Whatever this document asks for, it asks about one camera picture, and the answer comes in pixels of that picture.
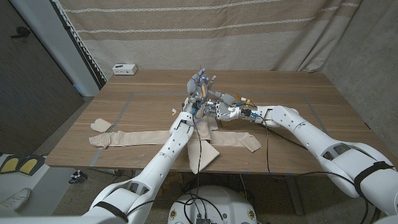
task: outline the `door handle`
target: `door handle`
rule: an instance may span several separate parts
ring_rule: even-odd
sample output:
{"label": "door handle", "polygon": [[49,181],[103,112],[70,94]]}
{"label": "door handle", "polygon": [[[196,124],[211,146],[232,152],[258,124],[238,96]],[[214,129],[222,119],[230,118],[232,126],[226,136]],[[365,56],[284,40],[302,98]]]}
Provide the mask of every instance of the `door handle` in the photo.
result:
{"label": "door handle", "polygon": [[25,27],[17,27],[17,34],[18,35],[12,35],[11,38],[23,38],[29,36],[31,31]]}

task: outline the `wooden table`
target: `wooden table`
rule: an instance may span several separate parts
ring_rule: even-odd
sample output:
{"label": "wooden table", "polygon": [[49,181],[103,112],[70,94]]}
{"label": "wooden table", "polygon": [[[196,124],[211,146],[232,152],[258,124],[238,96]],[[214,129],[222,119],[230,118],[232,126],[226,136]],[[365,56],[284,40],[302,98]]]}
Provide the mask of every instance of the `wooden table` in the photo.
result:
{"label": "wooden table", "polygon": [[[95,167],[143,169],[162,146],[109,147],[100,151],[88,138],[99,133],[90,124],[103,118],[116,125],[114,131],[169,130],[187,97],[187,82],[196,71],[138,71],[133,76],[112,76],[87,109],[76,120],[46,159],[53,167]],[[257,105],[283,105],[295,108],[331,137],[342,141],[363,142],[375,147],[395,165],[395,157],[365,125],[354,109],[322,73],[207,71],[217,75],[213,91],[240,93]],[[260,125],[245,121],[218,131],[249,132],[262,147],[251,153],[244,147],[215,148],[220,155],[204,172],[265,174],[266,132]],[[274,129],[298,142],[284,128]],[[269,133],[269,166],[276,174],[301,174],[321,171],[317,160],[280,137]],[[177,157],[172,171],[190,172],[187,149]]]}

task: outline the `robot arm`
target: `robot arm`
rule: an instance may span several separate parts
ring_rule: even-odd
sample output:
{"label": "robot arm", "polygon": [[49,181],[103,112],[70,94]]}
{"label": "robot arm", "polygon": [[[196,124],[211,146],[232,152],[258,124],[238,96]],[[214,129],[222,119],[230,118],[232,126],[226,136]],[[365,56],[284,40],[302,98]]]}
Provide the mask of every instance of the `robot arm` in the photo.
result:
{"label": "robot arm", "polygon": [[170,137],[162,149],[137,177],[106,187],[95,198],[84,217],[117,216],[128,223],[145,222],[152,207],[149,202],[155,199],[172,164],[192,136],[193,116],[207,101],[208,90],[215,78],[209,80],[204,77],[204,72],[205,69],[200,69],[188,81],[188,103],[171,126]]}
{"label": "robot arm", "polygon": [[215,92],[219,100],[208,100],[205,114],[223,121],[248,119],[267,127],[288,129],[326,172],[328,177],[350,197],[362,196],[387,215],[398,214],[398,172],[391,161],[375,148],[363,143],[331,138],[303,119],[297,110],[284,106],[245,106],[232,96]]}

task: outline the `gray wall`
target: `gray wall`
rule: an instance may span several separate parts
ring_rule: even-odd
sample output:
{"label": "gray wall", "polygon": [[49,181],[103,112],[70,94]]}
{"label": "gray wall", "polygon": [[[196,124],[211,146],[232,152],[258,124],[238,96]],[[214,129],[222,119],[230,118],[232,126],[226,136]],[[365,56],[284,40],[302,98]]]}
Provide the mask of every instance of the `gray wall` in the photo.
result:
{"label": "gray wall", "polygon": [[322,72],[398,157],[398,1],[364,0]]}
{"label": "gray wall", "polygon": [[81,59],[50,0],[11,0],[12,5],[44,44],[82,96],[95,96],[99,89]]}

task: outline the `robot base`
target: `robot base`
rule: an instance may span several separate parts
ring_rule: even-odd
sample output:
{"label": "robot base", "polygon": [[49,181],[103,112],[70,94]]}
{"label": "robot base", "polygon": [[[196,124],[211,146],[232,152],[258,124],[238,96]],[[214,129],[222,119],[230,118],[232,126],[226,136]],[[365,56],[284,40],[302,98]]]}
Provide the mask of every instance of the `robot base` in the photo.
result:
{"label": "robot base", "polygon": [[[186,202],[191,198],[195,198],[195,194],[197,193],[197,189],[193,189],[189,191],[187,194],[182,195],[178,201]],[[221,215],[224,218],[225,224],[256,224],[256,214],[254,213],[253,206],[242,196],[240,196],[235,191],[228,189],[226,187],[209,185],[203,186],[199,188],[198,196],[204,199],[209,200],[217,209],[220,211]],[[185,211],[187,216],[191,221],[196,223],[217,223],[222,224],[223,221],[216,208],[212,206],[210,203],[203,201],[200,199],[195,200],[196,205],[193,203],[192,205],[185,206]],[[205,208],[207,213],[207,219],[201,222],[197,222],[197,218],[205,219]],[[184,214],[184,205],[181,203],[175,202],[172,205],[169,213],[168,224],[189,224],[189,221],[185,218]]]}

